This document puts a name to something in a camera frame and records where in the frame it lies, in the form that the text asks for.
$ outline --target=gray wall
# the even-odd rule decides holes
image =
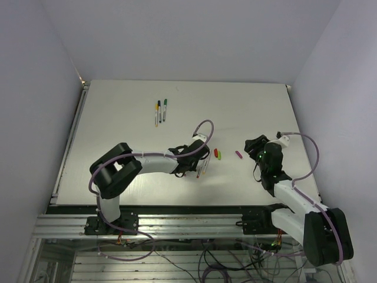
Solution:
[[[292,84],[340,0],[42,0],[84,80]]]
[[[375,0],[343,0],[292,93],[301,131],[321,149],[315,176],[323,199],[346,213],[359,282],[376,282],[376,11]]]
[[[37,0],[0,3],[0,277],[15,282],[47,207],[81,82]]]

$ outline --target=pink marker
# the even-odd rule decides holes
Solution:
[[[235,152],[236,152],[236,154],[238,155],[239,158],[241,158],[241,159],[243,158],[241,153],[238,150],[236,150]]]

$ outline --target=wall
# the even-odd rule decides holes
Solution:
[[[15,282],[47,207],[81,82],[37,0],[0,3],[0,277]]]
[[[322,150],[315,173],[345,213],[359,282],[375,282],[377,243],[377,2],[343,0],[293,85],[302,132]],[[311,161],[315,153],[307,145]]]
[[[340,0],[42,0],[84,80],[293,84]]]

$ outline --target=green marker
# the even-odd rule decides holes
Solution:
[[[167,99],[164,100],[164,116],[163,116],[163,121],[166,120],[166,105],[167,105]]]

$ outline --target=purple object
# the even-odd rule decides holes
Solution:
[[[238,155],[239,158],[241,158],[241,159],[243,158],[241,153],[238,150],[236,150],[235,152],[236,152],[236,154]]]

